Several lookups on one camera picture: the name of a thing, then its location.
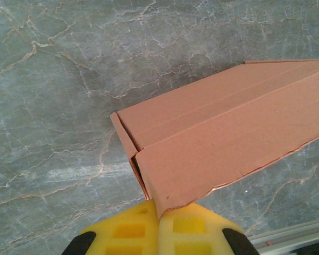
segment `black plastic part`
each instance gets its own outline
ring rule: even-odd
[[[249,239],[242,233],[231,228],[222,230],[235,255],[259,255]]]
[[[95,238],[96,233],[93,231],[76,236],[62,255],[85,255]]]
[[[297,255],[319,255],[319,243],[303,247],[295,251]]]

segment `cardboard box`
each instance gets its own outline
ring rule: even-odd
[[[247,62],[111,119],[160,217],[319,138],[319,60]]]

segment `cardboard flap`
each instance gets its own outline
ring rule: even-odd
[[[136,155],[157,215],[245,177],[319,138],[319,71]]]
[[[214,114],[251,100],[251,91],[266,83],[280,80],[286,84],[317,70],[319,61],[239,65],[123,109],[118,115],[141,151]],[[241,98],[246,91],[249,97]]]
[[[110,115],[110,119],[112,121],[112,124],[114,125],[116,132],[122,142],[123,148],[125,152],[127,153],[127,156],[129,158],[129,163],[131,165],[131,168],[133,170],[133,173],[135,174],[139,185],[141,186],[143,193],[145,195],[146,199],[149,199],[148,192],[145,188],[138,164],[135,159],[135,155],[137,154],[138,150],[136,146],[133,144],[132,136],[128,133],[127,129],[124,127],[122,121],[120,120],[117,113],[112,113]]]

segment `cardboard seam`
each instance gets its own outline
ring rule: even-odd
[[[176,136],[176,135],[179,135],[179,134],[184,133],[184,132],[186,132],[186,131],[188,131],[188,130],[190,130],[190,129],[193,129],[193,128],[199,126],[199,125],[202,125],[202,124],[205,123],[205,122],[208,122],[208,121],[210,121],[210,120],[213,120],[213,119],[215,119],[215,118],[217,118],[217,117],[219,117],[219,116],[222,116],[222,115],[224,115],[224,114],[226,114],[226,113],[229,113],[229,112],[231,112],[231,111],[233,111],[233,110],[235,110],[235,109],[238,109],[238,108],[240,108],[240,107],[242,107],[242,106],[245,106],[245,105],[247,105],[247,104],[250,104],[250,103],[252,103],[252,102],[254,102],[254,101],[256,101],[256,100],[258,100],[258,99],[260,99],[260,98],[262,98],[262,97],[265,97],[265,96],[269,95],[270,93],[273,93],[273,92],[275,92],[275,91],[278,91],[278,90],[283,89],[283,88],[286,88],[286,87],[289,87],[289,86],[293,85],[294,83],[296,83],[296,82],[298,82],[298,81],[300,81],[300,80],[303,80],[303,79],[305,79],[305,78],[307,78],[307,77],[309,77],[309,76],[312,76],[312,75],[314,75],[314,74],[316,74],[316,73],[318,73],[318,72],[319,72],[319,70],[318,70],[318,71],[315,71],[315,72],[313,72],[313,73],[311,73],[311,74],[309,74],[309,75],[307,75],[307,76],[305,76],[305,77],[302,77],[301,79],[295,80],[294,82],[291,82],[291,83],[287,84],[286,86],[283,86],[283,87],[281,87],[281,88],[272,90],[272,91],[270,91],[270,92],[268,92],[268,93],[266,93],[266,94],[264,94],[264,95],[261,95],[261,96],[255,98],[255,99],[253,99],[253,100],[251,100],[251,101],[248,101],[248,102],[246,102],[246,103],[244,103],[244,104],[241,104],[241,105],[239,105],[239,106],[237,106],[237,107],[235,107],[235,108],[232,108],[232,109],[230,109],[230,110],[228,110],[228,111],[226,111],[226,112],[223,112],[223,113],[221,113],[221,114],[218,114],[218,115],[216,115],[216,116],[213,116],[213,117],[211,117],[211,118],[208,118],[208,119],[206,119],[206,120],[204,120],[204,121],[201,121],[201,122],[199,122],[199,123],[196,123],[195,125],[192,125],[192,126],[188,127],[187,129],[181,130],[181,131],[179,131],[179,132],[177,132],[177,133],[175,133],[175,134],[173,134],[173,135],[171,135],[171,136],[169,136],[169,137],[164,138],[163,140],[160,140],[160,141],[158,141],[158,142],[156,142],[156,143],[153,143],[153,144],[151,144],[151,145],[148,146],[148,147],[155,146],[155,145],[158,144],[158,143],[164,142],[164,141],[166,141],[166,140],[168,140],[168,139],[170,139],[170,138],[172,138],[172,137],[174,137],[174,136]],[[139,153],[141,153],[143,150],[145,150],[145,149],[148,148],[148,147],[142,148],[142,149],[139,151]]]
[[[124,128],[125,132],[126,132],[127,135],[129,136],[130,141],[133,143],[134,147],[136,148],[136,150],[137,150],[138,152],[141,151],[141,150],[139,149],[138,144],[136,143],[135,138],[134,138],[133,135],[131,134],[130,130],[128,129],[128,127],[126,126],[126,124],[124,123],[124,121],[122,120],[122,118],[119,116],[118,112],[116,112],[116,115],[117,115],[117,117],[118,117],[118,119],[119,119],[119,121],[120,121],[122,127]]]
[[[138,134],[138,135],[141,135],[142,133],[145,133],[145,132],[147,132],[148,130],[151,130],[151,129],[153,129],[153,128],[156,128],[156,127],[158,127],[158,126],[161,126],[161,125],[163,125],[163,124],[166,124],[166,123],[168,123],[168,122],[174,121],[174,120],[176,120],[176,119],[178,119],[178,118],[180,118],[180,117],[189,115],[189,114],[192,113],[192,112],[195,112],[195,111],[201,110],[201,109],[203,109],[203,108],[206,108],[206,107],[208,107],[208,106],[210,106],[210,105],[213,105],[213,104],[215,104],[215,103],[217,103],[217,102],[219,102],[219,101],[221,101],[221,100],[224,100],[224,99],[226,99],[226,98],[228,98],[228,97],[231,97],[231,96],[233,96],[233,95],[236,95],[236,94],[238,94],[238,93],[240,93],[240,92],[242,92],[242,91],[245,91],[245,90],[247,90],[247,89],[250,89],[250,88],[252,88],[252,87],[255,87],[255,86],[257,86],[257,85],[259,85],[259,84],[261,84],[261,83],[264,83],[264,82],[269,81],[269,80],[273,80],[273,79],[275,79],[276,77],[282,76],[282,75],[284,75],[284,74],[286,74],[286,73],[293,72],[295,69],[298,69],[298,68],[300,68],[300,67],[302,67],[302,66],[294,67],[293,69],[290,69],[290,70],[288,70],[288,71],[285,71],[285,72],[282,72],[282,73],[277,74],[277,75],[275,75],[275,76],[272,76],[272,77],[270,77],[269,79],[265,79],[265,80],[263,80],[263,81],[260,81],[260,82],[258,82],[258,83],[255,83],[255,84],[253,84],[253,85],[250,86],[250,87],[247,87],[247,88],[238,90],[238,91],[236,91],[236,92],[234,92],[234,93],[232,93],[232,94],[229,94],[228,96],[222,97],[222,98],[220,98],[219,100],[214,101],[214,102],[212,102],[212,103],[210,103],[210,104],[203,105],[203,106],[198,107],[198,108],[196,108],[196,109],[194,109],[194,110],[191,110],[191,111],[189,111],[189,112],[187,112],[187,113],[185,113],[185,114],[182,114],[182,115],[180,115],[180,116],[178,116],[178,117],[172,118],[172,119],[170,119],[170,120],[168,120],[168,121],[166,121],[166,122],[163,122],[163,123],[161,123],[161,124],[154,125],[154,126],[152,126],[152,127],[149,127],[149,128],[147,128],[147,129],[144,129],[144,130],[142,130],[140,133],[137,133],[137,134]]]
[[[148,199],[150,199],[150,196],[149,196],[149,193],[148,193],[148,191],[147,191],[147,189],[145,187],[145,183],[144,183],[144,180],[142,178],[142,174],[140,172],[140,168],[138,166],[138,162],[136,160],[136,155],[137,154],[135,154],[132,158],[130,158],[129,161],[130,161],[130,163],[132,163],[132,167],[135,168],[135,170],[137,171],[138,176],[136,176],[136,179],[141,183],[140,187],[142,188],[142,191],[143,191],[143,194],[145,196],[145,199],[148,200]]]

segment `torn cardboard edge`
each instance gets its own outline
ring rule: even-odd
[[[283,63],[283,62],[310,62],[310,61],[319,61],[319,59],[301,59],[301,60],[298,60],[298,61],[290,61],[290,60],[287,60],[287,61],[250,61],[250,62],[246,62],[246,64],[265,64],[265,63]],[[127,123],[123,123],[123,119],[119,116],[118,113],[113,113],[111,115],[111,120],[113,122],[113,125],[115,126],[116,128],[116,131],[118,133],[118,136],[120,137],[121,139],[121,142],[123,144],[123,147],[128,155],[128,158],[129,158],[129,162],[130,162],[130,165],[133,169],[133,172],[145,194],[145,197],[146,199],[149,199],[149,198],[153,198],[156,202],[156,208],[157,208],[157,214],[158,216],[160,217],[162,215],[162,213],[165,211],[165,210],[172,210],[172,209],[175,209],[175,208],[179,208],[179,207],[183,207],[183,206],[186,206],[187,204],[189,203],[192,203],[194,202],[196,199],[199,199],[199,198],[202,198],[208,194],[210,194],[213,190],[216,190],[216,189],[219,189],[219,188],[222,188],[224,186],[227,186],[235,181],[238,181],[244,177],[246,177],[247,175],[253,173],[253,172],[256,172],[264,167],[267,167],[268,165],[271,165],[273,163],[275,163],[276,161],[280,160],[281,158],[291,154],[291,153],[294,153],[295,151],[301,149],[302,147],[304,147],[305,145],[307,145],[308,143],[316,140],[319,138],[319,135],[316,136],[316,137],[312,137],[312,139],[309,139],[307,142],[305,142],[304,144],[302,144],[300,147],[294,149],[294,150],[291,150],[290,152],[288,153],[285,153],[284,155],[282,155],[281,157],[279,158],[276,158],[275,160],[273,161],[270,161],[269,163],[266,163],[260,167],[257,167],[253,170],[251,170],[250,172],[247,172],[246,174],[243,174],[241,177],[238,177],[238,178],[235,178],[234,180],[232,181],[229,181],[227,183],[223,183],[221,185],[217,185],[217,186],[213,186],[213,187],[204,187],[203,189],[200,189],[200,193],[196,193],[196,196],[195,197],[191,197],[189,200],[186,200],[184,201],[184,203],[178,203],[179,205],[178,206],[174,206],[174,207],[168,207],[167,206],[167,201],[163,201],[165,199],[163,198],[160,198],[158,197],[157,195],[157,192],[156,192],[156,188],[153,187],[152,185],[152,182],[149,181],[149,178],[151,179],[151,177],[148,176],[148,173],[147,171],[145,171],[144,173],[141,172],[141,169],[143,168],[147,168],[148,166],[145,166],[145,165],[138,165],[139,163],[137,162],[136,160],[136,155],[138,155],[139,152],[142,152],[142,149],[141,149],[141,146],[136,142],[135,138],[133,137],[133,134],[130,130],[128,130],[128,125]]]

